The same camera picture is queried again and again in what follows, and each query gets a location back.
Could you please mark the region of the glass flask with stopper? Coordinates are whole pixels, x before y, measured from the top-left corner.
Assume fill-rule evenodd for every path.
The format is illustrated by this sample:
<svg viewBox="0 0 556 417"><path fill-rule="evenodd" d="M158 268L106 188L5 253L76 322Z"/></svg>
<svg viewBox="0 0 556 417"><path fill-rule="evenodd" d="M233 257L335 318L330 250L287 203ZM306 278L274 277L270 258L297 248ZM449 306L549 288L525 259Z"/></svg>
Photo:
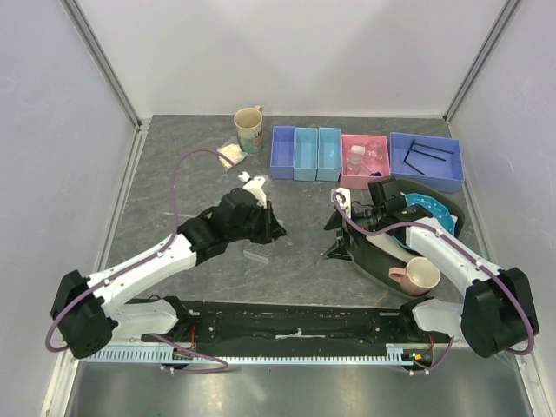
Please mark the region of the glass flask with stopper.
<svg viewBox="0 0 556 417"><path fill-rule="evenodd" d="M361 156L366 164L373 165L384 162L383 149L376 141L371 141L365 145L352 145L350 150L354 155Z"/></svg>

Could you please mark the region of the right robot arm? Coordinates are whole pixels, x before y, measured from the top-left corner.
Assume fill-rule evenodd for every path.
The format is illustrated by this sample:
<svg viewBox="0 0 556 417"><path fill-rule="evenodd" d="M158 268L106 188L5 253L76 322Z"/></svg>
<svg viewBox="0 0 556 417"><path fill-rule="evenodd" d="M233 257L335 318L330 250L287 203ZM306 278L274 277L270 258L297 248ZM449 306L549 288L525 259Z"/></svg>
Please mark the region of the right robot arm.
<svg viewBox="0 0 556 417"><path fill-rule="evenodd" d="M526 274L502 268L459 241L465 223L462 209L422 182L382 177L368 184L372 202L354 209L349 189L330 193L333 214L325 228L336 231L327 259L352 262L376 283L408 299L398 331L406 341L427 333L463 340L478 356L533 351L539 323ZM431 276L441 274L463 297L440 301L432 287L411 291L394 278L419 259L430 262Z"/></svg>

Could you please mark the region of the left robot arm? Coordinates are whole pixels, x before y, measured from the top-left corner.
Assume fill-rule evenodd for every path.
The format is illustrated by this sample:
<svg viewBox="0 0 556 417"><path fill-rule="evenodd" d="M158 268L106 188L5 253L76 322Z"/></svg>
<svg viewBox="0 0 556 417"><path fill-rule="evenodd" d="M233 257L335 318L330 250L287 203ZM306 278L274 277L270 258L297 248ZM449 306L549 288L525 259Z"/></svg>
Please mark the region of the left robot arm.
<svg viewBox="0 0 556 417"><path fill-rule="evenodd" d="M271 201L253 190L235 188L175 232L141 254L104 271L77 270L60 281L50 310L53 324L75 358L104 348L122 322L117 311L158 282L221 255L232 242L269 244L285 236Z"/></svg>

